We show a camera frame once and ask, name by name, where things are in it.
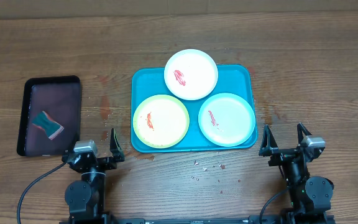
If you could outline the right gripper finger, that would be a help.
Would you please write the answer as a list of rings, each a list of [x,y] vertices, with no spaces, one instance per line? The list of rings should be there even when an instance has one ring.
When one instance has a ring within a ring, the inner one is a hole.
[[[269,125],[264,126],[263,136],[262,136],[262,143],[259,150],[259,156],[272,156],[273,154],[277,153],[278,146],[275,141],[275,138],[270,130]]]
[[[305,128],[302,123],[297,124],[297,136],[298,136],[298,143],[300,144],[305,136],[309,136],[311,133]]]

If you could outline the green and pink sponge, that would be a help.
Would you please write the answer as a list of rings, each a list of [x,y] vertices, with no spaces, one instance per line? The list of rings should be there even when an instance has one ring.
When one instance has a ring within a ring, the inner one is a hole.
[[[44,131],[50,140],[56,138],[64,130],[64,127],[52,119],[52,117],[45,111],[40,112],[33,119],[32,124]]]

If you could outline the light blue plate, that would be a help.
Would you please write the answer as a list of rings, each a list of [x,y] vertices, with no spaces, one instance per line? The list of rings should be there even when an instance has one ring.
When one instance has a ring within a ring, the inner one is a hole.
[[[257,139],[253,107],[233,93],[210,96],[200,107],[198,124],[213,149],[251,147]]]

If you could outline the yellow-green plate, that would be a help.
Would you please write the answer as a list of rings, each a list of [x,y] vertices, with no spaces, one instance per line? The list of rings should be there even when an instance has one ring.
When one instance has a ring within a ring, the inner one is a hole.
[[[185,105],[170,95],[148,97],[136,108],[132,128],[146,146],[165,149],[178,144],[186,135],[190,115]]]

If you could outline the white plate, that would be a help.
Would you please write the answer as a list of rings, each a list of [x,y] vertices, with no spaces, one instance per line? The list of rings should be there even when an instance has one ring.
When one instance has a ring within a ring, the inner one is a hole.
[[[199,100],[209,95],[218,82],[215,61],[205,52],[185,49],[172,55],[164,68],[167,88],[183,100]]]

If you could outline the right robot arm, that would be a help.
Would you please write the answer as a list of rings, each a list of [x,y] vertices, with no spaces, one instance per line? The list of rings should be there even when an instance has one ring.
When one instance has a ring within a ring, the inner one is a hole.
[[[325,177],[311,176],[307,168],[307,163],[323,153],[326,142],[322,137],[312,135],[302,123],[297,124],[297,135],[297,147],[279,149],[269,126],[264,126],[259,156],[269,157],[268,165],[279,168],[286,188],[264,204],[259,213],[259,223],[335,222],[333,216],[326,214],[331,209],[333,182]],[[291,208],[284,208],[278,215],[265,217],[268,205],[287,192]]]

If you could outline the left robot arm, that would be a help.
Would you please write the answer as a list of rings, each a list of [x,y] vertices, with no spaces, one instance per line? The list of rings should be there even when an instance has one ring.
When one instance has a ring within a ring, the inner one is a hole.
[[[68,223],[117,223],[104,210],[106,198],[106,171],[117,168],[125,160],[116,131],[111,130],[109,143],[111,156],[98,157],[93,140],[78,141],[67,155],[69,167],[81,174],[81,179],[72,182],[65,190],[65,201],[69,206]]]

